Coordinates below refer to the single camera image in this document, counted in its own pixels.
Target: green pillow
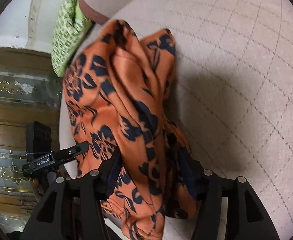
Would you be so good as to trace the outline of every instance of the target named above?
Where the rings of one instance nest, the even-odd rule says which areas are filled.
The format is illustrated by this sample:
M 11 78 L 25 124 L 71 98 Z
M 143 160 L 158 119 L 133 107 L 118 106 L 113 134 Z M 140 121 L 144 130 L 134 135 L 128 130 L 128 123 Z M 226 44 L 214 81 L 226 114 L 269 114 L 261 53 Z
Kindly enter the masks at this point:
M 70 59 L 92 26 L 80 10 L 78 0 L 65 0 L 53 33 L 51 60 L 54 72 L 62 77 Z

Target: white wall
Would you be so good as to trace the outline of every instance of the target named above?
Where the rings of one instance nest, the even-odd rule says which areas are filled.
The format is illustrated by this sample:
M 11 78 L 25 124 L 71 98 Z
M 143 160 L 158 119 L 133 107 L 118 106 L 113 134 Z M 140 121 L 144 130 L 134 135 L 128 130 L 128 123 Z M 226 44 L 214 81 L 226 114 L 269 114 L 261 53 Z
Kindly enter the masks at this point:
M 0 15 L 0 47 L 51 52 L 63 0 L 12 0 Z

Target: orange patterned garment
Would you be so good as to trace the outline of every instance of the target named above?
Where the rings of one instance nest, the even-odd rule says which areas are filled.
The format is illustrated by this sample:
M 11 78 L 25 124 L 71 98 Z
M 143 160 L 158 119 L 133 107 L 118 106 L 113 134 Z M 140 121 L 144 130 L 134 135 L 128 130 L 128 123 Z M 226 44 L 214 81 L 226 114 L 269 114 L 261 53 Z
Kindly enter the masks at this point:
M 163 110 L 175 75 L 175 40 L 162 29 L 138 40 L 125 21 L 105 26 L 64 75 L 74 139 L 88 141 L 78 176 L 97 169 L 118 146 L 123 167 L 103 211 L 131 240 L 161 239 L 165 216 L 186 219 L 196 202 L 179 173 L 175 150 L 189 144 Z

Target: gold decorative pattern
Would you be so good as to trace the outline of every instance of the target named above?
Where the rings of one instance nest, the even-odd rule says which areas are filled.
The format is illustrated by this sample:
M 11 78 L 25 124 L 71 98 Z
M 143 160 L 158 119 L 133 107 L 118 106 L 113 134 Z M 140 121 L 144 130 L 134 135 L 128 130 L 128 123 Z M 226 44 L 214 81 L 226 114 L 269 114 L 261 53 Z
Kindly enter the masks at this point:
M 0 97 L 0 101 L 3 102 L 10 102 L 10 103 L 21 103 L 26 104 L 30 106 L 47 106 L 48 104 L 46 102 L 39 102 L 39 101 L 31 101 L 31 100 L 25 100 L 25 99 L 15 99 L 15 98 L 6 98 L 6 97 Z
M 2 187 L 0 186 L 1 191 L 5 192 L 27 192 L 27 193 L 33 193 L 32 189 L 17 189 L 12 187 Z
M 22 170 L 16 167 L 15 165 L 10 165 L 8 168 L 0 167 L 0 177 L 3 179 L 10 179 L 17 185 L 19 185 L 21 181 L 29 180 L 23 177 Z
M 6 72 L 6 71 L 0 71 L 0 76 L 15 77 L 15 78 L 27 78 L 27 79 L 33 79 L 33 80 L 40 80 L 40 81 L 49 82 L 49 78 L 46 78 L 46 77 L 35 76 L 35 75 L 27 75 L 27 74 L 19 74 L 19 73 L 12 73 L 12 72 Z
M 6 91 L 6 92 L 10 93 L 11 95 L 14 95 L 16 93 L 23 94 L 23 90 L 18 85 L 16 85 L 14 82 L 9 83 L 5 80 L 0 81 L 0 91 L 1 92 Z

